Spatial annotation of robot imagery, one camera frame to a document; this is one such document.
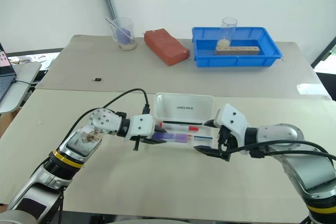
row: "red brick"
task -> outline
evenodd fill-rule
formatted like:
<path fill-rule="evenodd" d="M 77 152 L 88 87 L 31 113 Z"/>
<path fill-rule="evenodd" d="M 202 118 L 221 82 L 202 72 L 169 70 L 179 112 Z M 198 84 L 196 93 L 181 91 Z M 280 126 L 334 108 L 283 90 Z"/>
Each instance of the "red brick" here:
<path fill-rule="evenodd" d="M 189 49 L 183 47 L 165 29 L 146 31 L 144 40 L 168 66 L 189 58 Z"/>

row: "red marker cap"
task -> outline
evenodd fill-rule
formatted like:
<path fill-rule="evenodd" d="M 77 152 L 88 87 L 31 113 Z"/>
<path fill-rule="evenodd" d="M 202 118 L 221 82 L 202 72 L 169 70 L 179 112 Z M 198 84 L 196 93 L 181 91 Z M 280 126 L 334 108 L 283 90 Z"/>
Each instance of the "red marker cap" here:
<path fill-rule="evenodd" d="M 198 128 L 194 127 L 194 126 L 189 126 L 189 130 L 190 131 L 198 131 Z"/>

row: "gray table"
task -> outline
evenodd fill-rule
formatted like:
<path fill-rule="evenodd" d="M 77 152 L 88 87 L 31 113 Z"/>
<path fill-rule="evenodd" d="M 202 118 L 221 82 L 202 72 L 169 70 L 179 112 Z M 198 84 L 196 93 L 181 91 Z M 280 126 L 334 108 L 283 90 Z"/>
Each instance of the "gray table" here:
<path fill-rule="evenodd" d="M 79 115 L 120 92 L 38 89 L 0 140 L 0 202 L 8 203 L 36 166 L 57 148 Z M 148 95 L 154 104 L 155 95 Z M 289 123 L 336 153 L 336 103 L 323 99 L 215 97 L 230 103 L 252 127 Z M 141 113 L 143 95 L 131 93 L 111 109 Z M 87 123 L 83 119 L 79 125 Z M 140 144 L 106 135 L 65 191 L 64 210 L 163 218 L 299 223 L 306 205 L 274 158 L 236 153 L 230 162 L 193 148 Z"/>
<path fill-rule="evenodd" d="M 13 68 L 17 75 L 16 80 L 31 83 L 40 70 L 41 63 L 31 62 L 19 64 L 14 65 Z M 0 102 L 0 113 L 9 113 L 16 110 L 25 97 L 29 86 L 29 84 L 23 82 L 13 83 Z"/>
<path fill-rule="evenodd" d="M 297 85 L 321 82 L 298 46 L 277 42 L 283 57 L 271 67 L 198 68 L 190 39 L 189 60 L 167 66 L 145 43 L 123 51 L 108 36 L 74 36 L 53 63 L 37 89 L 113 91 L 143 88 L 148 93 L 174 92 L 219 97 L 324 98 L 300 94 Z M 95 82 L 93 78 L 102 78 Z"/>

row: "laptop screen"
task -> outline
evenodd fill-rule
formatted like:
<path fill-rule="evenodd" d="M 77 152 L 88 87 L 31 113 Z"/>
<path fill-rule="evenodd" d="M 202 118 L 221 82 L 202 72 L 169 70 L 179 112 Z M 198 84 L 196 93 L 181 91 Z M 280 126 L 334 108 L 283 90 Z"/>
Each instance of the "laptop screen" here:
<path fill-rule="evenodd" d="M 0 76 L 15 74 L 15 71 L 8 60 L 4 48 L 0 43 Z"/>

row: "measuring cup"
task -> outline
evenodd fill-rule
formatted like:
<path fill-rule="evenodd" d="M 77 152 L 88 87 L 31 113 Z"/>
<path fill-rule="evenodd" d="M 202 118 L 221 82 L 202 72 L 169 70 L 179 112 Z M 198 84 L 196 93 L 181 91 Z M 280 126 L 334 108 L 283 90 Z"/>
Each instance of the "measuring cup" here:
<path fill-rule="evenodd" d="M 221 29 L 217 46 L 229 47 L 233 34 L 235 33 L 237 20 L 235 18 L 226 17 L 222 20 Z"/>
<path fill-rule="evenodd" d="M 112 29 L 113 40 L 116 41 L 122 50 L 132 50 L 136 47 L 134 40 L 133 22 L 130 18 L 108 19 Z"/>

